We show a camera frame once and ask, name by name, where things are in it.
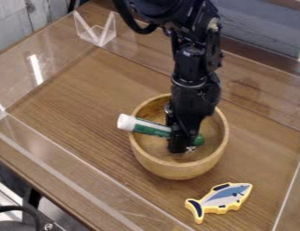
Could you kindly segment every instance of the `white marker cap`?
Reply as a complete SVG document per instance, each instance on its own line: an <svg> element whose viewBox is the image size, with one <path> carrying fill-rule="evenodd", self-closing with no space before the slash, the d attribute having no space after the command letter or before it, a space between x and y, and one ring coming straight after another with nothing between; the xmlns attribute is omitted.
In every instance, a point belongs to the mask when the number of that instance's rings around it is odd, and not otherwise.
<svg viewBox="0 0 300 231"><path fill-rule="evenodd" d="M136 127L136 117L121 114L118 119L118 129L132 132Z"/></svg>

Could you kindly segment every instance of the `wooden bowl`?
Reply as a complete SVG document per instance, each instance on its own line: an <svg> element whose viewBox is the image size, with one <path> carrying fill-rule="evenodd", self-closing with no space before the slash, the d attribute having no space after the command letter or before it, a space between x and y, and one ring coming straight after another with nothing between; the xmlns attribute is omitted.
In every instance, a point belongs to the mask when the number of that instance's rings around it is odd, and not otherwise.
<svg viewBox="0 0 300 231"><path fill-rule="evenodd" d="M133 116L164 125L164 108L169 100L170 94L149 99L137 107ZM189 180L202 175L217 164L229 141L229 124L219 108L216 114L204 121L201 133L206 138L205 145L186 154L172 154L168 140L130 133L132 148L138 162L157 176L170 180Z"/></svg>

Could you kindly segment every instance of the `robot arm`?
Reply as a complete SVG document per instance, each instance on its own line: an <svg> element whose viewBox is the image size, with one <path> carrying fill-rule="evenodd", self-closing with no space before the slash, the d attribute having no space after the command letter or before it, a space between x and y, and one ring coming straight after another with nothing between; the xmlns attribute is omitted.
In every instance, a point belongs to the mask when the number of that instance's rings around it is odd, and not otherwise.
<svg viewBox="0 0 300 231"><path fill-rule="evenodd" d="M221 67L219 9L209 0L113 0L120 14L141 34L162 25L172 39L176 69L172 75L172 100L166 105L172 127L169 151L184 153L194 148L204 119L212 116L220 100ZM134 11L149 22L142 28Z"/></svg>

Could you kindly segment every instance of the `yellow toy fish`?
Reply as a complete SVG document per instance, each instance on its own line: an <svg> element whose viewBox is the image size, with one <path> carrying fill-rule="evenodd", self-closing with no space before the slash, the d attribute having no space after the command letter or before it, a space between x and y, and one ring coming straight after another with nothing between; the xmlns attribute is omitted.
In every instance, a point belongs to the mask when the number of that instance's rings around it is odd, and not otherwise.
<svg viewBox="0 0 300 231"><path fill-rule="evenodd" d="M185 207L193 212L196 223L202 224L205 213L227 214L229 210L239 210L252 188L248 183L227 183L216 186L202 199L186 199Z"/></svg>

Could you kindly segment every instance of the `marker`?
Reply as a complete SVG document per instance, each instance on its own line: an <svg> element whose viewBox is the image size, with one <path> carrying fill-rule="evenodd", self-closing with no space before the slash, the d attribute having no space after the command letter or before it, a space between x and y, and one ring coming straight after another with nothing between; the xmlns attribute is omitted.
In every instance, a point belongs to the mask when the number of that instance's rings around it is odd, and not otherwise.
<svg viewBox="0 0 300 231"><path fill-rule="evenodd" d="M172 128L169 126L124 114L120 115L118 129L136 132L138 134L150 134L166 139L170 138L172 133ZM204 144L205 137L200 134L194 140L194 146L201 146Z"/></svg>

